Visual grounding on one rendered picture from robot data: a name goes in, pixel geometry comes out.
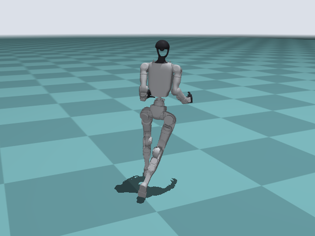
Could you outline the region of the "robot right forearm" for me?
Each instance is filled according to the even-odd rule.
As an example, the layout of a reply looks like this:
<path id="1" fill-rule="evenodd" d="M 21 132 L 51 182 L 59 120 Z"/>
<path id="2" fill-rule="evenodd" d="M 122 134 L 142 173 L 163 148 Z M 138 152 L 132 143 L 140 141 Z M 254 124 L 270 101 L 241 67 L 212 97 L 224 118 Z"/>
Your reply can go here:
<path id="1" fill-rule="evenodd" d="M 176 98 L 181 101 L 182 104 L 187 104 L 191 102 L 190 97 L 185 97 L 180 88 L 177 88 L 177 96 Z"/>

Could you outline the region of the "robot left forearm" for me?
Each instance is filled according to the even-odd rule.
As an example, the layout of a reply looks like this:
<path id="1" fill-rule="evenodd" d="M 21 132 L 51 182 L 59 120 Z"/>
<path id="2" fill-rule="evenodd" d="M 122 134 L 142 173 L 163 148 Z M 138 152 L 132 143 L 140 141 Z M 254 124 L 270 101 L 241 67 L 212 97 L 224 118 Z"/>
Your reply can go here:
<path id="1" fill-rule="evenodd" d="M 139 96 L 140 96 L 141 101 L 146 101 L 148 95 L 147 93 L 140 92 L 140 87 L 139 87 Z"/>

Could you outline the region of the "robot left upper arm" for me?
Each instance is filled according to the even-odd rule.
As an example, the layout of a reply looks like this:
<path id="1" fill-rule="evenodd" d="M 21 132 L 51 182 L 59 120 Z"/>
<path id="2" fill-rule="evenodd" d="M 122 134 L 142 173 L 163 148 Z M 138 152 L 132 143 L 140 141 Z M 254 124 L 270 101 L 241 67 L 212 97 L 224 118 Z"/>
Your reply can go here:
<path id="1" fill-rule="evenodd" d="M 140 66 L 140 92 L 147 93 L 148 86 L 147 86 L 147 79 L 148 79 L 148 66 L 150 63 L 142 63 Z"/>

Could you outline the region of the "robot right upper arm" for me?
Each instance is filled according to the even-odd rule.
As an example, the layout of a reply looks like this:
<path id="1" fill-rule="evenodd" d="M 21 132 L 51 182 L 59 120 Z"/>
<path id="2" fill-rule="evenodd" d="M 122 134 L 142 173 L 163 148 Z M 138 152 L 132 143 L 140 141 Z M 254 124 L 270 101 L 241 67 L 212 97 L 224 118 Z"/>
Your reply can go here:
<path id="1" fill-rule="evenodd" d="M 171 89 L 172 95 L 177 95 L 177 88 L 179 88 L 181 82 L 182 68 L 179 65 L 172 64 L 173 75 L 173 86 Z"/>

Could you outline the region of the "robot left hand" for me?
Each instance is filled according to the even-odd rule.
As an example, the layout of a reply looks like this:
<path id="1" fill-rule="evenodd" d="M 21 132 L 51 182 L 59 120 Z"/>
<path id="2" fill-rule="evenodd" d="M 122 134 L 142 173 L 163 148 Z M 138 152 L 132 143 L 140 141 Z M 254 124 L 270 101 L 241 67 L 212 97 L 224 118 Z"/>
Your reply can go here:
<path id="1" fill-rule="evenodd" d="M 149 98 L 149 97 L 153 97 L 153 96 L 151 96 L 151 92 L 150 92 L 150 90 L 148 89 L 148 92 L 147 92 L 147 98 Z M 153 97 L 153 98 L 155 98 L 155 97 Z"/>

